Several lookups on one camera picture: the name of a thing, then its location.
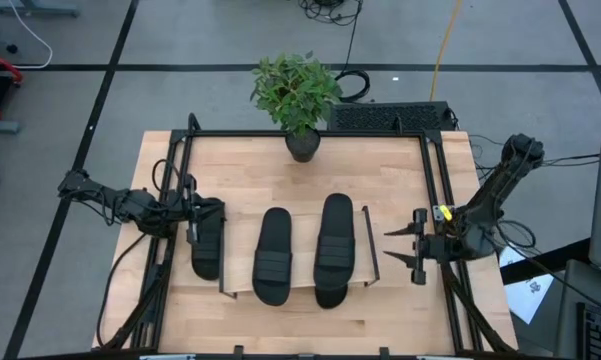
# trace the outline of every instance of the black slipper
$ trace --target black slipper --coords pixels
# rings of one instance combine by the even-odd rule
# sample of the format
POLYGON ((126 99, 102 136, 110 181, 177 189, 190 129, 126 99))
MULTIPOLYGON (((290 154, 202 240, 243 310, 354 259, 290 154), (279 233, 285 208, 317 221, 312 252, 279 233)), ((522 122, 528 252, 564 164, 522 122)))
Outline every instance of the black slipper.
POLYGON ((347 195, 331 194, 324 202, 313 265, 316 301, 320 307, 334 308, 347 296, 355 264, 355 245, 353 203, 347 195))
POLYGON ((191 246, 191 266, 196 275, 212 281, 220 277, 220 239, 224 231, 224 204, 217 198, 207 198, 203 201, 205 205, 213 204, 213 208, 209 213, 202 215, 202 220, 198 222, 199 242, 191 246))
POLYGON ((291 215, 282 208, 267 210, 253 261, 253 291, 265 304, 280 306, 291 291, 291 215))

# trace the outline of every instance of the gray floor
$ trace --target gray floor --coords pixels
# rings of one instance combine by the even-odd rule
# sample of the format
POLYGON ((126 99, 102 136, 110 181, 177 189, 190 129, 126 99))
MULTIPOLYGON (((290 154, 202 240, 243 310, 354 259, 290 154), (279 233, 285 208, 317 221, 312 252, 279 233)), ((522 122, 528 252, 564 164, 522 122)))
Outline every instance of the gray floor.
MULTIPOLYGON (((106 64, 129 0, 79 4, 78 19, 25 21, 54 48, 54 64, 106 64)), ((601 0, 569 4, 601 64, 601 0)), ((433 63, 452 7, 452 0, 366 2, 351 62, 433 63)), ((14 18, 0 17, 0 26, 0 36, 21 48, 16 56, 1 49, 0 55, 16 63, 45 59, 14 18)), ((141 0, 120 62, 251 64, 283 50, 314 50, 323 62, 342 63, 350 31, 306 19, 293 0, 141 0)), ((544 0, 465 1, 444 62, 585 64, 558 2, 544 0)), ((365 101, 424 101, 431 75, 371 72, 365 101)), ((20 120, 22 132, 0 135, 0 357, 57 208, 55 188, 71 167, 103 73, 25 77, 5 111, 20 120)), ((274 129, 249 102, 252 85, 248 72, 117 72, 85 168, 110 186, 128 186, 142 133, 183 127, 191 111, 205 129, 274 129)), ((357 85, 343 87, 353 92, 357 85)), ((544 142, 547 158, 599 151, 601 96, 589 73, 444 72, 436 98, 449 102, 470 133, 498 141, 533 135, 544 142)), ((500 149, 476 143, 483 147, 478 161, 494 164, 500 149)), ((505 204, 506 216, 530 225, 542 251, 585 238, 596 171, 595 165, 537 170, 505 204)), ((117 232, 88 209, 71 207, 21 356, 89 349, 117 232)), ((555 308, 554 298, 543 308, 555 308)), ((533 340, 525 344, 550 347, 535 338, 551 334, 518 325, 520 337, 533 340)))

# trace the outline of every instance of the green plant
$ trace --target green plant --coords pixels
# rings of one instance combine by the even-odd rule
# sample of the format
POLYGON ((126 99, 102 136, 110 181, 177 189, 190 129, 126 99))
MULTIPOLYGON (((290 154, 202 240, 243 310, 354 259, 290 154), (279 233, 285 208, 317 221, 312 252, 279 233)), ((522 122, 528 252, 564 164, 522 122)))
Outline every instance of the green plant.
POLYGON ((313 52, 304 58, 281 54, 273 63, 265 57, 253 70, 257 78, 251 99, 257 95, 258 109, 269 112, 275 124, 297 137, 307 128, 315 129, 342 95, 329 70, 311 56, 313 52))

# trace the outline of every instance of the white paper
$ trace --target white paper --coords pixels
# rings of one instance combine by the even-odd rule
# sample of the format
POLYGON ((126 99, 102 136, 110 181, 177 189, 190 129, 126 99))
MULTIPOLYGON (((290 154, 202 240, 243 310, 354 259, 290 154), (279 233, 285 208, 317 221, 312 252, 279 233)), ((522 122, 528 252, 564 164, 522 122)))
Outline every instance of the white paper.
MULTIPOLYGON (((522 259, 520 254, 507 247, 500 254, 500 267, 522 259)), ((531 323, 552 281, 553 277, 547 274, 505 286, 509 309, 525 323, 531 323)))

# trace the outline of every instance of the wooden table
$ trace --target wooden table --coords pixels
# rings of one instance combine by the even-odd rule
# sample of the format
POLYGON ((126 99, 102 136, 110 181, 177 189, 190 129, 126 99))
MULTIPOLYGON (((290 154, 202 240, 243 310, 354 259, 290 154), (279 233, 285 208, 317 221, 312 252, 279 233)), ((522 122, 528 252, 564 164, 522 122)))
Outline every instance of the wooden table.
MULTIPOLYGON (((165 156, 169 136, 170 132, 145 133, 132 188, 153 189, 151 167, 165 156)), ((443 139, 454 197, 462 204, 479 186, 468 137, 453 132, 443 133, 443 139)), ((443 199, 433 146, 430 153, 438 197, 443 199)), ((453 353, 436 264, 426 262, 427 285, 416 286, 401 262, 382 253, 411 253, 413 237, 383 233, 405 227, 413 209, 430 208, 417 139, 323 137, 315 158, 299 164, 280 137, 200 137, 193 142, 189 171, 202 196, 226 202, 226 229, 241 217, 261 217, 272 206, 292 215, 320 214, 327 195, 348 194, 356 209, 369 207, 381 279, 369 288, 351 287, 344 303, 332 310, 318 307, 312 288, 293 289, 281 307, 264 305, 250 292, 234 300, 218 292, 217 282, 195 276, 186 225, 181 224, 160 352, 231 353, 234 345, 244 345, 250 354, 375 355, 382 346, 391 354, 453 353)), ((431 221, 428 226, 433 232, 431 221)), ((138 236, 135 225, 123 225, 115 257, 138 236)), ((134 249, 113 277, 103 319, 105 339, 138 301, 148 245, 145 241, 134 249)), ((471 261, 468 268, 478 308, 502 338, 517 347, 495 256, 471 261)), ((459 302, 458 310, 464 346, 470 348, 459 302)))

